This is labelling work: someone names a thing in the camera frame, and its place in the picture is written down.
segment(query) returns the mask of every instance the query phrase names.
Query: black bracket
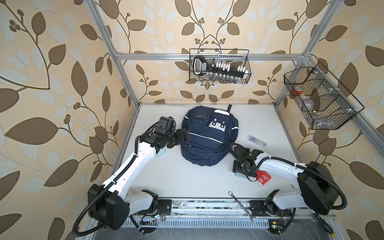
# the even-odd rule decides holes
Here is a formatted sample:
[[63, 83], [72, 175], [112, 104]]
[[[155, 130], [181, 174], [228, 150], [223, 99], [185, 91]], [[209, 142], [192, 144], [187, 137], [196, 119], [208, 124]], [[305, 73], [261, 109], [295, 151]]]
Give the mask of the black bracket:
[[[271, 215], [265, 212], [265, 201], [264, 200], [251, 200], [249, 201], [250, 210], [252, 211], [252, 216], [255, 217], [270, 217]], [[282, 210], [283, 217], [290, 217], [292, 215], [290, 209]]]
[[[159, 199], [157, 201], [157, 207], [160, 208], [160, 214], [159, 215], [170, 215], [170, 211], [172, 208], [172, 200]], [[151, 213], [153, 213], [153, 211], [143, 210], [143, 211], [137, 212], [136, 214], [137, 215], [147, 215], [147, 214], [151, 214]]]

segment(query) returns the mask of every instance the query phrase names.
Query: screwdriver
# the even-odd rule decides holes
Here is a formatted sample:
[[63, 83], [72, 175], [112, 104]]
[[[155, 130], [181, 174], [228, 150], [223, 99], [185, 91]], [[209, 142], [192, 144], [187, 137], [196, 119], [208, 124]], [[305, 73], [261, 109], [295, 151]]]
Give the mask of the screwdriver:
[[323, 225], [323, 228], [327, 231], [327, 233], [331, 235], [331, 237], [336, 236], [331, 226], [327, 222], [325, 222], [324, 219], [322, 219], [317, 212], [313, 211], [313, 215], [320, 221], [320, 223]]

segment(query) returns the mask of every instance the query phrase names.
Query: white table surface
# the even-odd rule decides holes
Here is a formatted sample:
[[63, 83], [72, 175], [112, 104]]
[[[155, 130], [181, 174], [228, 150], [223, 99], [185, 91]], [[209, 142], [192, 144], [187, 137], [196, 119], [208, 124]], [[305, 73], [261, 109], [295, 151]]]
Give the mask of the white table surface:
[[[228, 105], [205, 106], [223, 110], [228, 107]], [[172, 116], [178, 129], [185, 114], [194, 107], [196, 105], [141, 106], [124, 160], [134, 150], [136, 136], [144, 133], [161, 116]], [[248, 135], [253, 135], [267, 143], [264, 150], [266, 153], [297, 162], [272, 105], [233, 105], [230, 112], [239, 122], [236, 143], [251, 150], [260, 149], [247, 140]], [[180, 146], [165, 149], [164, 155], [153, 158], [144, 167], [133, 182], [128, 195], [148, 189], [157, 193], [159, 197], [227, 198], [228, 191], [232, 191], [238, 198], [266, 198], [275, 189], [292, 189], [292, 182], [274, 174], [270, 174], [272, 178], [264, 186], [234, 176], [232, 172], [234, 158], [229, 153], [218, 164], [202, 167], [184, 159]]]

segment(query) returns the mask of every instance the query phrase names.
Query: floral wallpaper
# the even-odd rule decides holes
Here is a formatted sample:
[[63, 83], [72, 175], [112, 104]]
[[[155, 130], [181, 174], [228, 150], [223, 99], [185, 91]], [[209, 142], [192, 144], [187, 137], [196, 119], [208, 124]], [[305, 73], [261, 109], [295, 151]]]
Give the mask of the floral wallpaper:
[[301, 53], [330, 0], [96, 0], [123, 53]]
[[384, 134], [384, 3], [345, 1], [313, 52], [365, 106]]
[[74, 239], [133, 106], [81, 1], [0, 0], [0, 48], [0, 238]]
[[284, 86], [292, 61], [250, 61], [248, 84], [189, 79], [184, 61], [123, 61], [137, 99], [142, 103], [273, 103]]
[[[383, 10], [384, 3], [380, 0], [345, 0], [312, 55], [363, 103], [365, 109], [360, 114], [381, 133], [384, 133]], [[335, 84], [348, 93], [337, 81]], [[347, 196], [347, 207], [335, 211], [345, 235], [351, 240], [384, 239], [383, 156], [352, 121], [334, 131], [310, 130], [292, 98], [287, 96], [279, 108], [284, 123], [302, 160], [325, 165]]]

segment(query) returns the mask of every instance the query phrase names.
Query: vent grille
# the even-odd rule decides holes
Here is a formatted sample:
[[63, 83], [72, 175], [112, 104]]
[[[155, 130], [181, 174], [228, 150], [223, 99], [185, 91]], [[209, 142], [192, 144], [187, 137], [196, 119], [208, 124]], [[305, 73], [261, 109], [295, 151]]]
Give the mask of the vent grille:
[[[256, 219], [256, 223], [249, 219], [225, 219], [225, 220], [197, 220], [195, 218], [172, 219], [168, 218], [164, 222], [158, 220], [142, 227], [163, 227], [163, 228], [269, 228], [268, 219]], [[122, 227], [134, 227], [128, 218]]]

